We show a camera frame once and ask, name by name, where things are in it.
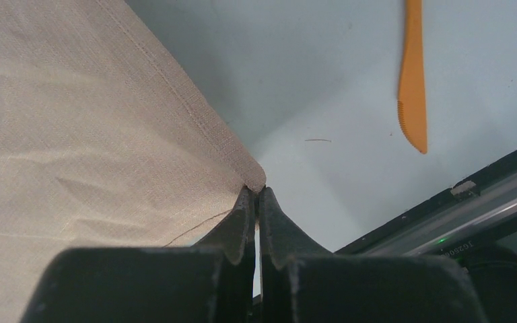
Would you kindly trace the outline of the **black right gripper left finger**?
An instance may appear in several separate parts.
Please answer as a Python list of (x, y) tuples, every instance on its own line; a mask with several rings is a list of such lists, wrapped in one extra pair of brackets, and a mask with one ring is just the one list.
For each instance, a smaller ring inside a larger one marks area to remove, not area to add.
[(194, 244), (221, 254), (213, 274), (211, 322), (247, 322), (256, 266), (254, 193), (241, 189), (232, 210)]

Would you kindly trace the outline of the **beige cloth napkin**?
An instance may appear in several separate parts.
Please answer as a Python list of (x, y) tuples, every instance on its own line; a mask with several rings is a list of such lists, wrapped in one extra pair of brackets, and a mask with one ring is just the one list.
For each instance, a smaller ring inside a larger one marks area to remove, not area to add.
[(266, 176), (124, 1), (0, 1), (0, 322), (76, 246), (177, 246)]

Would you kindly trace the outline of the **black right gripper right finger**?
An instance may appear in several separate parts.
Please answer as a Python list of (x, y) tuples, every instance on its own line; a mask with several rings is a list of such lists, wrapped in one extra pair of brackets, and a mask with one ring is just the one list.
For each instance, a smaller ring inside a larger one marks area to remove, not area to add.
[(263, 322), (297, 322), (301, 258), (332, 252), (313, 240), (280, 207), (272, 188), (258, 196)]

